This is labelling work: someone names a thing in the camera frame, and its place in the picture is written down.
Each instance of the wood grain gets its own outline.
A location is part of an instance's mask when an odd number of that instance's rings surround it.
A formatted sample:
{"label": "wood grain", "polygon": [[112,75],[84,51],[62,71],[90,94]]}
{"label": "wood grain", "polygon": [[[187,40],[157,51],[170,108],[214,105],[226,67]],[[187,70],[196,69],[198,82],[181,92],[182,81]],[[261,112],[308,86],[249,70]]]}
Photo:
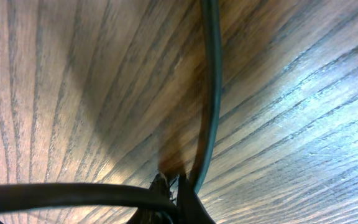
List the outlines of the wood grain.
{"label": "wood grain", "polygon": [[[222,0],[224,86],[199,194],[217,223],[358,223],[358,0]],[[0,184],[148,187],[193,165],[198,1],[0,1]],[[133,208],[0,215],[124,223]]]}

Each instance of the wooden surface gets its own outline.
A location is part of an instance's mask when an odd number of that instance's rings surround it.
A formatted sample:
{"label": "wooden surface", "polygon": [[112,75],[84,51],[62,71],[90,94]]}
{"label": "wooden surface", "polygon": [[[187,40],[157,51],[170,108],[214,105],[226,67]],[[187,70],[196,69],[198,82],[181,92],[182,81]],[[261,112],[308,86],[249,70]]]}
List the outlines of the wooden surface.
{"label": "wooden surface", "polygon": [[[224,90],[199,194],[217,223],[358,223],[358,0],[222,0]],[[192,166],[198,1],[1,0],[0,184],[148,187]],[[134,209],[0,215],[122,223]]]}

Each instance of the wooden table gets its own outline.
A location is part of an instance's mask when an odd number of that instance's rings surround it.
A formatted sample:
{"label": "wooden table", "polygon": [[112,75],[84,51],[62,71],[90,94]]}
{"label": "wooden table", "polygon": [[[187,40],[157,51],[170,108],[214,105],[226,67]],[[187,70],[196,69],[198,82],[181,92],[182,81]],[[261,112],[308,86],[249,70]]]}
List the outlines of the wooden table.
{"label": "wooden table", "polygon": [[[358,0],[222,0],[224,88],[199,194],[217,223],[358,223]],[[148,187],[193,165],[198,1],[0,0],[0,184]],[[133,208],[0,215],[122,223]]]}

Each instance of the brown wood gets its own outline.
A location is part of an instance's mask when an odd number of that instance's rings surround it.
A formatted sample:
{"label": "brown wood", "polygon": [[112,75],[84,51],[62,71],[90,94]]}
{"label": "brown wood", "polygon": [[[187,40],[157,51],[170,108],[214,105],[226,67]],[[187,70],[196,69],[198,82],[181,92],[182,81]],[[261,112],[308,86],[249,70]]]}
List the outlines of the brown wood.
{"label": "brown wood", "polygon": [[[217,223],[358,223],[358,0],[220,1],[224,89],[199,194]],[[0,1],[0,184],[148,187],[195,156],[198,1]],[[122,223],[133,208],[0,215]]]}

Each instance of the black object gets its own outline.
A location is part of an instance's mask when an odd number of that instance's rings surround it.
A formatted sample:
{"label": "black object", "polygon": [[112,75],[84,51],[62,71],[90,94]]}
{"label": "black object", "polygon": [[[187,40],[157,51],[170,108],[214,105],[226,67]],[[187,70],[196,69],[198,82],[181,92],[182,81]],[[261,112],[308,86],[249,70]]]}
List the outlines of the black object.
{"label": "black object", "polygon": [[0,185],[0,213],[45,207],[120,205],[139,208],[129,223],[214,223],[197,193],[211,161],[219,119],[222,50],[218,0],[201,0],[201,9],[209,72],[207,123],[200,136],[203,144],[199,149],[203,154],[196,156],[190,181],[184,175],[179,177],[177,205],[169,199],[169,185],[165,176],[157,174],[149,190],[109,184]]}

